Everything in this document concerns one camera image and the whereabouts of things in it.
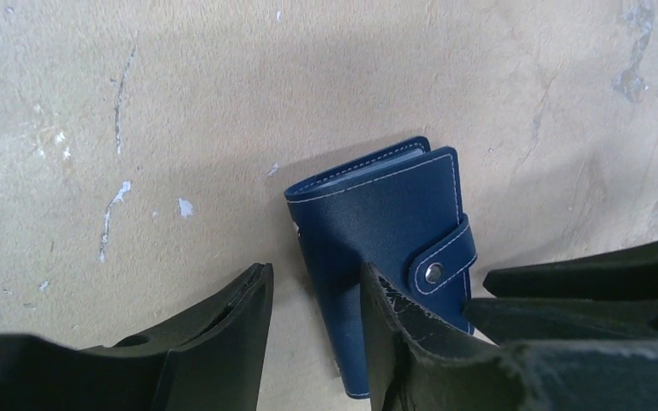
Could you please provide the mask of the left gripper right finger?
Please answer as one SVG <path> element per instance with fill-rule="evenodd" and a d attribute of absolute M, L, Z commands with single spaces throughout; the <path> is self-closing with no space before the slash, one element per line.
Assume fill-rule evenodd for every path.
<path fill-rule="evenodd" d="M 658 410 L 658 341 L 479 339 L 371 264 L 361 314 L 374 410 Z"/>

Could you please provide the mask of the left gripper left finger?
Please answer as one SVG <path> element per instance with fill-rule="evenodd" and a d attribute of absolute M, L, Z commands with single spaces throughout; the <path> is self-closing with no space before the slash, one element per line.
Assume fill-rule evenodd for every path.
<path fill-rule="evenodd" d="M 254 410 L 272 316 L 273 268 L 111 347 L 0 334 L 0 410 Z"/>

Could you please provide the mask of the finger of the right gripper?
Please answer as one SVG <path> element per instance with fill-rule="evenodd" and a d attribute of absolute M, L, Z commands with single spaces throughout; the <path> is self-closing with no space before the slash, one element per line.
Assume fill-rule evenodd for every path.
<path fill-rule="evenodd" d="M 580 259 L 492 270 L 483 286 L 496 297 L 658 299 L 658 241 Z"/>
<path fill-rule="evenodd" d="M 464 317 L 498 344 L 658 341 L 658 299 L 474 298 L 465 305 Z"/>

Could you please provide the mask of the blue leather card holder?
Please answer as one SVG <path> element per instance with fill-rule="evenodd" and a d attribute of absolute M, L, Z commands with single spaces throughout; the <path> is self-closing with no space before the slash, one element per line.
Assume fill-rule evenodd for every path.
<path fill-rule="evenodd" d="M 458 153 L 416 136 L 310 176 L 284 197 L 348 397 L 369 395 L 360 272 L 365 263 L 465 333 L 477 251 Z"/>

